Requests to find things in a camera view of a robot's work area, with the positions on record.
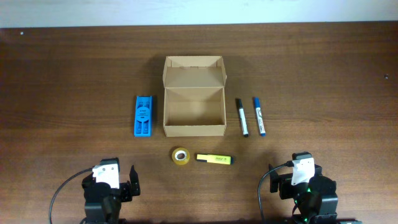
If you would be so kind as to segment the yellow highlighter pen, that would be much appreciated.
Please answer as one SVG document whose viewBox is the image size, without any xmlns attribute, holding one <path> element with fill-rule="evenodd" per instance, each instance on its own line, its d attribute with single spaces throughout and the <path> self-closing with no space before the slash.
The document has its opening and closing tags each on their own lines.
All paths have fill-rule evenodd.
<svg viewBox="0 0 398 224">
<path fill-rule="evenodd" d="M 232 165 L 234 163 L 234 159 L 231 156 L 222 156 L 214 154 L 197 154 L 196 160 L 200 162 L 224 164 L 224 165 Z"/>
</svg>

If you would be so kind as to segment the yellow adhesive tape roll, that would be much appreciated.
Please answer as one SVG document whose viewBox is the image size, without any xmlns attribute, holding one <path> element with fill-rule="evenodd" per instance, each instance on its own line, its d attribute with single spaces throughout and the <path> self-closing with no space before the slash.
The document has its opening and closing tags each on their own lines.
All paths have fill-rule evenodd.
<svg viewBox="0 0 398 224">
<path fill-rule="evenodd" d="M 187 149 L 183 147 L 178 147 L 172 153 L 172 160 L 176 165 L 185 165 L 190 160 L 190 153 Z"/>
</svg>

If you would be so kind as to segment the blue plastic holder block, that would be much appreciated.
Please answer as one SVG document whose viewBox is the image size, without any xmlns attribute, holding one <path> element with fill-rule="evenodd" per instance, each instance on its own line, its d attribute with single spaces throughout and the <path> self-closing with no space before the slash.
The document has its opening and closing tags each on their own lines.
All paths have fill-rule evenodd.
<svg viewBox="0 0 398 224">
<path fill-rule="evenodd" d="M 152 136 L 152 96 L 137 96 L 135 117 L 134 117 L 134 136 Z"/>
</svg>

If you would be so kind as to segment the black whiteboard marker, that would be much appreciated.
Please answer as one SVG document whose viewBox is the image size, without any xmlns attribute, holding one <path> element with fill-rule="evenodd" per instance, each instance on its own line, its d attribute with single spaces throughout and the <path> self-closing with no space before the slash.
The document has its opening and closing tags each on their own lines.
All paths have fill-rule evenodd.
<svg viewBox="0 0 398 224">
<path fill-rule="evenodd" d="M 248 126 L 247 126 L 246 117 L 245 117 L 245 114 L 244 114 L 243 104 L 242 104 L 242 101 L 241 101 L 240 98 L 236 99 L 236 104 L 237 104 L 237 107 L 238 107 L 238 113 L 239 113 L 239 118 L 240 118 L 240 122 L 241 122 L 243 136 L 245 138 L 247 138 L 249 136 Z"/>
</svg>

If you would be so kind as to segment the blue whiteboard marker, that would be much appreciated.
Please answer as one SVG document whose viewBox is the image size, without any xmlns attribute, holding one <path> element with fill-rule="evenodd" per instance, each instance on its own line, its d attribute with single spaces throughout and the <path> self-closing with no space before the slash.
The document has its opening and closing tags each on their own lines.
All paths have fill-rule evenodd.
<svg viewBox="0 0 398 224">
<path fill-rule="evenodd" d="M 260 105 L 260 101 L 259 98 L 255 97 L 254 98 L 254 107 L 256 110 L 256 117 L 257 117 L 257 124 L 259 126 L 259 133 L 261 136 L 266 136 L 266 130 L 264 127 L 264 122 L 262 119 L 262 111 L 261 111 L 261 105 Z"/>
</svg>

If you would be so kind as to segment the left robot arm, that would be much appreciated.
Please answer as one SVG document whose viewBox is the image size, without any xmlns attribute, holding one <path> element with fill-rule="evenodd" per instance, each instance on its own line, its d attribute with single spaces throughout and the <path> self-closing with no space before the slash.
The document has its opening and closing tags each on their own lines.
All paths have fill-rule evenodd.
<svg viewBox="0 0 398 224">
<path fill-rule="evenodd" d="M 131 167 L 127 182 L 119 180 L 120 164 L 117 157 L 103 159 L 90 170 L 81 183 L 84 190 L 86 223 L 123 223 L 121 204 L 141 194 L 139 178 Z"/>
</svg>

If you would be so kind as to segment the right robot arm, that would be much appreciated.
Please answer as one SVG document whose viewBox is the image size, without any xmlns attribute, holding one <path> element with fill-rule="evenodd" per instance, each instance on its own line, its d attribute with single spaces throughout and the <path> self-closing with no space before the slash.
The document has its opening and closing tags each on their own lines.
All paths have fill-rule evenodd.
<svg viewBox="0 0 398 224">
<path fill-rule="evenodd" d="M 322 167 L 309 152 L 294 153 L 291 160 L 277 167 L 269 165 L 265 176 L 270 177 L 271 193 L 294 201 L 291 223 L 360 223 L 356 219 L 337 219 L 337 184 L 322 174 Z"/>
</svg>

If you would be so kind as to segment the open cardboard box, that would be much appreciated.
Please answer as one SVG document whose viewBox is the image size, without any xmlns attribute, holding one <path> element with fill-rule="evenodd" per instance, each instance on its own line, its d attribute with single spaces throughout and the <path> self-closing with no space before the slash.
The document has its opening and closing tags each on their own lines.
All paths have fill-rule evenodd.
<svg viewBox="0 0 398 224">
<path fill-rule="evenodd" d="M 221 56 L 168 56 L 162 78 L 167 137 L 224 135 L 227 75 Z"/>
</svg>

